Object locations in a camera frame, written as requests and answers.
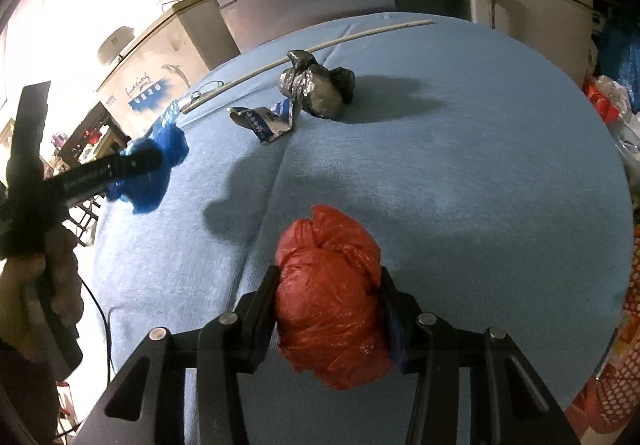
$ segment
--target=door handle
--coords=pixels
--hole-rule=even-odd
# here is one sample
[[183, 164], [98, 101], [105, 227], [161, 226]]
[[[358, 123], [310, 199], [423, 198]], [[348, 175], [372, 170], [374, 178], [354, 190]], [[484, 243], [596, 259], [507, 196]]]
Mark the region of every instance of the door handle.
[[495, 0], [486, 0], [489, 4], [489, 28], [495, 30]]

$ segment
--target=silver screw head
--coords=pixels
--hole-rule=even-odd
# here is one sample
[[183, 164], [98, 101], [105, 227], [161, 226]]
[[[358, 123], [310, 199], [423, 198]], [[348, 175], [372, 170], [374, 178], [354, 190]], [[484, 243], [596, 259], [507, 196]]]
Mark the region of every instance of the silver screw head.
[[166, 329], [164, 328], [153, 328], [149, 331], [149, 338], [151, 340], [162, 340], [166, 336]]
[[223, 326], [231, 326], [231, 324], [235, 324], [236, 320], [238, 320], [238, 315], [233, 313], [233, 311], [228, 311], [218, 317], [218, 320]]
[[507, 336], [507, 332], [503, 329], [492, 326], [489, 328], [489, 336], [495, 340], [502, 340]]
[[438, 321], [438, 318], [428, 311], [420, 313], [418, 315], [418, 322], [423, 326], [433, 326]]

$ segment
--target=person's arm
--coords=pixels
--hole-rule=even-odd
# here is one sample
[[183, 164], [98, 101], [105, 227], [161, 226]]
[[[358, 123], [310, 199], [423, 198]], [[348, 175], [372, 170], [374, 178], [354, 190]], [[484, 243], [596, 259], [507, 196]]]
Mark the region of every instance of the person's arm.
[[[56, 286], [52, 308], [67, 326], [78, 322], [84, 307], [73, 254], [76, 243], [62, 226], [47, 234], [47, 260]], [[58, 396], [22, 301], [22, 284], [35, 279], [44, 267], [44, 256], [15, 257], [0, 273], [0, 384], [36, 441], [49, 445], [56, 433]], [[0, 443], [10, 443], [2, 435], [3, 427]]]

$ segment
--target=hand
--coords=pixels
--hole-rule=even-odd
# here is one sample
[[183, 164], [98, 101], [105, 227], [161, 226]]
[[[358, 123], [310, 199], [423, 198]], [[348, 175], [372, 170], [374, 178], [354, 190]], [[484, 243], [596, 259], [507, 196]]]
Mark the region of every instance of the hand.
[[[65, 326], [78, 322], [84, 311], [78, 260], [73, 252], [77, 243], [74, 234], [62, 225], [45, 237], [47, 262], [56, 288], [51, 308]], [[29, 322], [22, 284], [36, 279], [44, 269], [44, 255], [24, 255], [7, 259], [0, 273], [0, 339], [32, 362], [41, 362], [45, 356]]]

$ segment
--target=red bag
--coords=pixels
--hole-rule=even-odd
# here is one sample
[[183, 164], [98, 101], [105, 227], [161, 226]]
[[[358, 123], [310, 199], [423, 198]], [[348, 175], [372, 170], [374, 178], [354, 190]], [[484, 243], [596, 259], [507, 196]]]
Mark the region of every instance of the red bag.
[[380, 302], [380, 248], [329, 205], [312, 206], [280, 236], [276, 320], [280, 352], [296, 372], [334, 389], [382, 377], [391, 367]]

